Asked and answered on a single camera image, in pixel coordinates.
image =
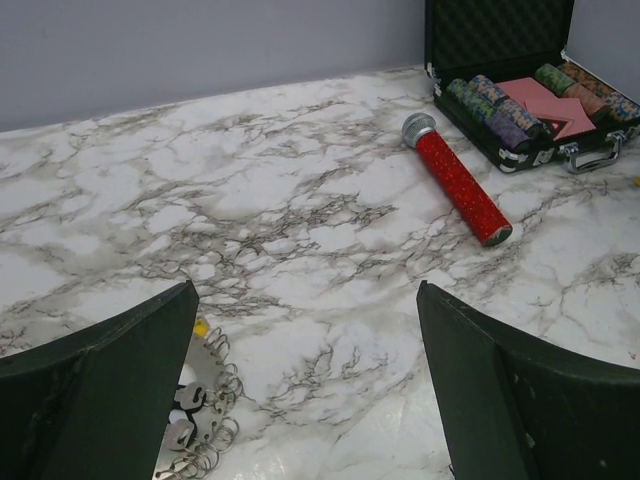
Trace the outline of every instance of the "gray wall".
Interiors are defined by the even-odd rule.
[[[0,131],[420,63],[424,0],[1,0]]]
[[[640,102],[640,0],[576,0],[567,54]]]

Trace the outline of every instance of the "silver microphone head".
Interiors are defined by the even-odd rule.
[[[402,139],[411,148],[416,148],[418,140],[427,133],[436,131],[436,121],[426,113],[414,113],[402,125]]]

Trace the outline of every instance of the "open case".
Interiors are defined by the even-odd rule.
[[[426,0],[425,67],[435,80],[435,104],[502,172],[552,161],[566,162],[572,173],[595,170],[614,163],[624,143],[640,133],[640,118],[606,118],[595,130],[559,140],[545,136],[514,153],[446,91],[457,78],[483,74],[498,83],[571,61],[565,46],[573,6],[573,0]]]

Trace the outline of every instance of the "marble table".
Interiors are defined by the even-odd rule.
[[[514,224],[486,250],[401,143],[432,114]],[[450,479],[415,294],[430,280],[571,350],[640,368],[640,142],[504,175],[421,69],[0,135],[0,355],[187,277],[231,341],[242,432],[210,478]]]

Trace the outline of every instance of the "case handle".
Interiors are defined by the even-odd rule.
[[[613,143],[609,156],[604,158],[596,158],[594,160],[585,162],[582,165],[578,165],[580,148],[577,143],[568,143],[567,145],[561,146],[558,149],[558,153],[567,157],[566,166],[567,170],[569,170],[570,173],[577,175],[579,173],[591,172],[593,170],[607,167],[616,163],[618,157],[620,156],[620,149],[622,148],[622,143],[625,140],[625,135],[621,130],[611,132],[606,136],[605,140],[607,142]]]

